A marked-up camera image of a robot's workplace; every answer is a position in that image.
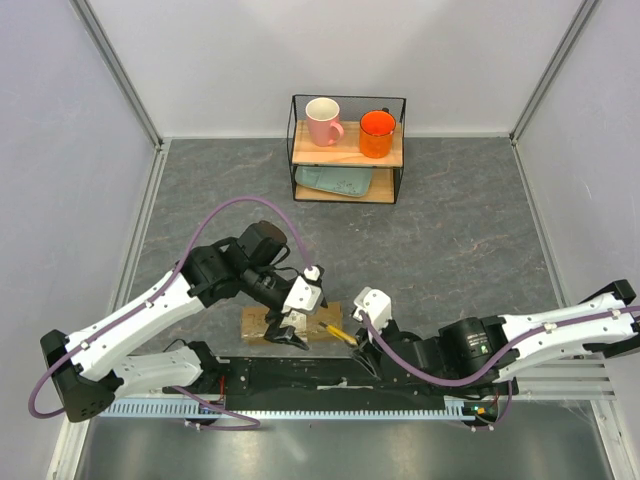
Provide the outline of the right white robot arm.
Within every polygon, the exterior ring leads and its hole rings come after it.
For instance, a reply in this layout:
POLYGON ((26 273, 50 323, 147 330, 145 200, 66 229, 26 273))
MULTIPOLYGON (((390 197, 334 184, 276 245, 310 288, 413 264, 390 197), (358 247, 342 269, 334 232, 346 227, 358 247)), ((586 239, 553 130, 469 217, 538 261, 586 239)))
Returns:
POLYGON ((353 317, 364 327, 364 344, 383 362, 430 384, 477 394, 548 361, 592 353, 611 358, 638 349, 635 298, 630 283, 617 280, 574 306, 470 317, 408 344, 393 339, 391 299, 378 289, 359 293, 353 317))

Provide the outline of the brown cardboard express box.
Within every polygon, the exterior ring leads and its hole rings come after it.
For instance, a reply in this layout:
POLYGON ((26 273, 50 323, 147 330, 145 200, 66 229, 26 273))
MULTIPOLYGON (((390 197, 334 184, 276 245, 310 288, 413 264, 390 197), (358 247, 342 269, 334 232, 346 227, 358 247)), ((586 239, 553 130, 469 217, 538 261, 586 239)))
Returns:
MULTIPOLYGON (((267 344, 264 339, 267 324, 265 322, 268 309, 266 307, 246 307, 242 311, 241 339, 249 345, 267 344)), ((314 315, 295 312, 292 319, 285 319, 283 326, 295 327, 295 333, 306 343, 338 342, 321 323, 343 329, 343 314, 339 302, 330 302, 327 308, 320 307, 314 315)))

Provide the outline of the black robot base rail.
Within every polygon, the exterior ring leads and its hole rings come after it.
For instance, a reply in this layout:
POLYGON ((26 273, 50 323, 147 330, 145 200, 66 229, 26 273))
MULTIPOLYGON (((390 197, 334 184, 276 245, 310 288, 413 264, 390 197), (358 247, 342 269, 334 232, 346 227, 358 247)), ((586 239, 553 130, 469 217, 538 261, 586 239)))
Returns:
POLYGON ((505 383, 447 389, 401 372, 380 380, 353 359, 232 357, 209 364, 186 387, 199 397, 221 394, 234 411, 439 410, 446 396, 479 400, 516 393, 505 383))

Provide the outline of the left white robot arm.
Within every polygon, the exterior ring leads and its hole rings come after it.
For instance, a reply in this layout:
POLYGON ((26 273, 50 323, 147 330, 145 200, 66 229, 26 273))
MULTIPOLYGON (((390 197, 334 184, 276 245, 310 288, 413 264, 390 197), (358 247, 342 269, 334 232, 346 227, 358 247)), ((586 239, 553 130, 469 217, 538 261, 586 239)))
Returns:
POLYGON ((238 237, 189 249, 160 281, 108 317, 71 334, 57 329, 45 334, 40 346, 61 414, 83 422, 143 390, 190 386, 211 392, 220 371, 206 343, 160 354, 133 352, 175 323, 240 293, 267 307, 267 341, 306 349, 294 327, 282 322, 322 303, 323 270, 308 264, 294 278, 283 278, 278 265, 289 253, 278 227, 256 222, 238 237))

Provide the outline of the yellow utility knife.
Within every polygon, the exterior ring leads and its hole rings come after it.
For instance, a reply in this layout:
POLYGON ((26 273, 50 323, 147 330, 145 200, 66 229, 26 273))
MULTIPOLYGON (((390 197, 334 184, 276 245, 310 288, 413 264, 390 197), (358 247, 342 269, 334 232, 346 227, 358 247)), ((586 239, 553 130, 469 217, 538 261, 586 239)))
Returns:
POLYGON ((349 346, 356 346, 358 344, 355 337, 347 334, 343 330, 333 325, 326 324, 324 322, 320 322, 319 325, 322 328, 324 328, 330 335, 334 336, 335 338, 338 338, 339 340, 343 341, 345 344, 349 346))

